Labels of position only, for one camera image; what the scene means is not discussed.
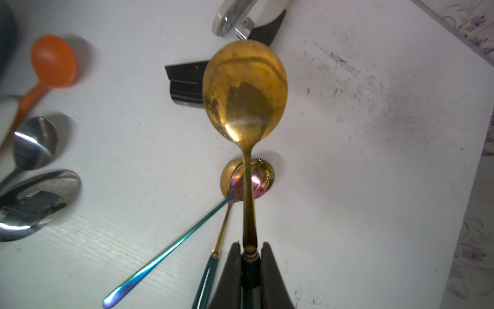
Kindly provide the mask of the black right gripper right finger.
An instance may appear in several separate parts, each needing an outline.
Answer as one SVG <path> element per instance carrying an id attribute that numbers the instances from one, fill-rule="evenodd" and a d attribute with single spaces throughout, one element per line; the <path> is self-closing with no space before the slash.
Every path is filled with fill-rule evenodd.
<path id="1" fill-rule="evenodd" d="M 261 250 L 261 308 L 294 309 L 268 242 L 263 243 Z"/>

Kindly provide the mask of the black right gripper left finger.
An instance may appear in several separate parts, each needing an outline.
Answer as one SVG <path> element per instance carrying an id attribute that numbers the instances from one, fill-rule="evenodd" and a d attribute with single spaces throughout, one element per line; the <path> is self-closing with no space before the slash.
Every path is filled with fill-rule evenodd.
<path id="1" fill-rule="evenodd" d="M 241 307 L 242 258 L 240 244 L 233 243 L 209 309 Z"/>

